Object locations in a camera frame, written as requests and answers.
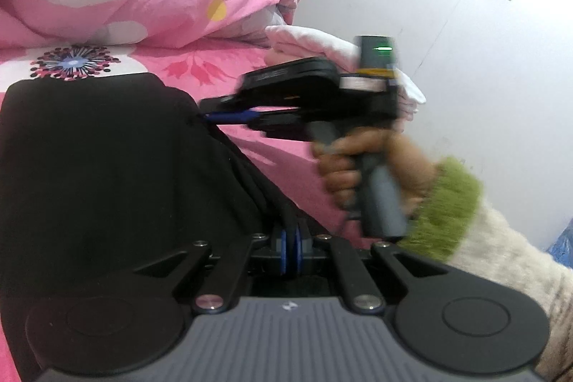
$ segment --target bed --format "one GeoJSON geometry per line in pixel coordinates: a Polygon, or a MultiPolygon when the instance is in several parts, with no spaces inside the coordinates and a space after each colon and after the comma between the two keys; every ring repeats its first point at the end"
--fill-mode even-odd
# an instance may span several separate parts
{"type": "MultiPolygon", "coordinates": [[[[31,79],[105,79],[151,72],[196,101],[233,92],[243,73],[265,65],[269,25],[292,23],[298,0],[0,0],[0,103],[31,79]]],[[[302,209],[327,228],[331,204],[308,145],[223,129],[302,209]]],[[[357,246],[355,226],[345,230],[357,246]]],[[[17,382],[0,332],[2,382],[17,382]]]]}
{"type": "MultiPolygon", "coordinates": [[[[105,76],[151,72],[166,85],[182,89],[199,101],[233,92],[243,73],[265,66],[265,52],[260,47],[222,39],[201,39],[180,49],[64,45],[52,49],[5,49],[0,52],[0,58],[10,59],[0,63],[0,86],[6,89],[10,82],[47,77],[54,74],[50,68],[52,63],[61,63],[66,57],[76,60],[84,57],[93,59],[85,63],[86,74],[91,71],[105,76]],[[43,68],[38,66],[39,58],[44,58],[43,68]],[[105,68],[98,71],[101,64],[105,68]]],[[[327,228],[338,229],[344,215],[324,193],[308,144],[265,139],[260,133],[240,126],[222,129],[299,207],[327,228]]],[[[356,226],[348,225],[343,234],[357,247],[365,245],[356,226]]],[[[3,334],[0,335],[0,373],[2,382],[19,381],[3,334]]]]}

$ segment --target fuzzy white sleeve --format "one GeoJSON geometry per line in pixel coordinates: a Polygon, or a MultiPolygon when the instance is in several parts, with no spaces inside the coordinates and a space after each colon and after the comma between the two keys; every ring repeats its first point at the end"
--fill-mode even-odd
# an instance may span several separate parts
{"type": "MultiPolygon", "coordinates": [[[[553,261],[511,229],[505,218],[481,200],[448,264],[537,301],[549,316],[551,336],[537,371],[552,380],[573,361],[573,270],[553,261]]],[[[573,370],[559,382],[573,382],[573,370]]]]}

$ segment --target circular pad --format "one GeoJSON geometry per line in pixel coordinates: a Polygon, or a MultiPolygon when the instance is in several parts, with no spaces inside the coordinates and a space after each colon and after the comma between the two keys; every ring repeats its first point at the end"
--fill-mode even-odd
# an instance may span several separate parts
{"type": "Polygon", "coordinates": [[[443,320],[460,334],[491,337],[509,325],[509,314],[502,305],[489,299],[460,298],[446,305],[443,320]]]}
{"type": "Polygon", "coordinates": [[[42,368],[108,376],[165,354],[177,342],[183,324],[173,298],[50,298],[32,309],[26,334],[42,368]]]}
{"type": "Polygon", "coordinates": [[[541,307],[515,290],[457,273],[409,284],[395,314],[405,346],[435,366],[476,376],[535,362],[549,335],[541,307]]]}

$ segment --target gray grooved plate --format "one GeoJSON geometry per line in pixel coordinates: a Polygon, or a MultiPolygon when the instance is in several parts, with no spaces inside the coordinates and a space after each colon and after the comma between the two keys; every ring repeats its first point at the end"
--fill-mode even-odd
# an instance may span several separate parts
{"type": "Polygon", "coordinates": [[[147,367],[113,377],[46,371],[37,382],[541,382],[532,371],[448,374],[418,361],[374,316],[331,298],[242,298],[198,317],[183,340],[147,367]]]}

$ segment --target gripper handle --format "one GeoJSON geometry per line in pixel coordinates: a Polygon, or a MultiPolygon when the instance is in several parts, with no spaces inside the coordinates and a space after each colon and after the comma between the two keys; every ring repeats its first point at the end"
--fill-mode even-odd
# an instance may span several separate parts
{"type": "MultiPolygon", "coordinates": [[[[330,146],[342,135],[332,122],[310,122],[307,131],[314,141],[330,146]]],[[[355,157],[362,182],[356,190],[364,236],[397,241],[406,236],[408,221],[400,206],[400,192],[383,154],[355,157]]]]}

